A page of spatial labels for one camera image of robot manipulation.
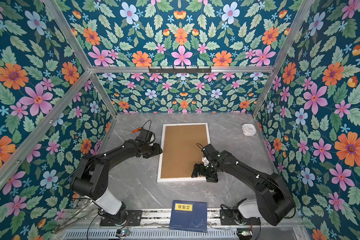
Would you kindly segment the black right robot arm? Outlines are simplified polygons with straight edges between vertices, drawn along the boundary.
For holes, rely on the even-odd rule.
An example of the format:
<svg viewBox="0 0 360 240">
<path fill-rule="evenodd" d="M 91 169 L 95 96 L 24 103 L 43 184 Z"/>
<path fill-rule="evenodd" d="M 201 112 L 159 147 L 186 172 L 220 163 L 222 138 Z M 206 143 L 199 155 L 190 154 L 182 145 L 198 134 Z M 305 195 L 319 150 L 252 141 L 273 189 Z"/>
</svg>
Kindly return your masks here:
<svg viewBox="0 0 360 240">
<path fill-rule="evenodd" d="M 219 152 L 211 144 L 197 146 L 203 157 L 201 164 L 194 165 L 192 178 L 204 177 L 208 183 L 217 183 L 218 173 L 222 172 L 234 176 L 255 193 L 253 201 L 244 198 L 233 207 L 221 205 L 231 211 L 236 223 L 241 225 L 252 218 L 263 218 L 268 224 L 277 226 L 290 211 L 296 210 L 292 194 L 278 174 L 255 170 L 230 152 Z"/>
</svg>

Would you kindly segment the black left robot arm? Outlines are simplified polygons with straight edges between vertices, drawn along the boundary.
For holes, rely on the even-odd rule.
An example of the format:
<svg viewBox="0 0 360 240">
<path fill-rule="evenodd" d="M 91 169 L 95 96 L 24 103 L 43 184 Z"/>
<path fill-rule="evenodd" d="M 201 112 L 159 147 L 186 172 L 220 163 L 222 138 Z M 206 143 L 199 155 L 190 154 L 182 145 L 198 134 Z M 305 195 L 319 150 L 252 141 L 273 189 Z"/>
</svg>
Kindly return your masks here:
<svg viewBox="0 0 360 240">
<path fill-rule="evenodd" d="M 156 135 L 152 131 L 140 129 L 138 132 L 135 139 L 126 140 L 108 152 L 83 156 L 73 173 L 70 188 L 88 197 L 111 216 L 121 212 L 124 204 L 108 188 L 110 170 L 127 159 L 149 159 L 163 152 L 160 144 L 155 143 Z"/>
</svg>

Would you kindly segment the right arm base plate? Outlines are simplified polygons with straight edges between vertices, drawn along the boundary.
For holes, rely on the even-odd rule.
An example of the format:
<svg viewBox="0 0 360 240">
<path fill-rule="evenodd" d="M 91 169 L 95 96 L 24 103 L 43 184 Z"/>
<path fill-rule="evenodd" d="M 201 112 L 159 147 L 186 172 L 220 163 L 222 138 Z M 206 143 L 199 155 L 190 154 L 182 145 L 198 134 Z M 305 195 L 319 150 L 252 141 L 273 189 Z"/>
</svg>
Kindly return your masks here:
<svg viewBox="0 0 360 240">
<path fill-rule="evenodd" d="M 239 210 L 228 209 L 226 207 L 221 207 L 220 209 L 220 220 L 221 225 L 223 226 L 260 226 L 261 221 L 259 218 L 246 218 L 244 217 Z"/>
</svg>

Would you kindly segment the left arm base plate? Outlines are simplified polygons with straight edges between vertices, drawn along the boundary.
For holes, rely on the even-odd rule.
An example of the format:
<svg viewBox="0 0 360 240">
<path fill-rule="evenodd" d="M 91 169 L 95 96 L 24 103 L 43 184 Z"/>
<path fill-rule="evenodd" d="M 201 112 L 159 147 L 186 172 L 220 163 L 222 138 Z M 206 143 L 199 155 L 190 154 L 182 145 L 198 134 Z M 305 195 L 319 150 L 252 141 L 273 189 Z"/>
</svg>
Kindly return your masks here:
<svg viewBox="0 0 360 240">
<path fill-rule="evenodd" d="M 142 210 L 121 210 L 116 215 L 104 213 L 100 222 L 101 227 L 140 226 Z"/>
</svg>

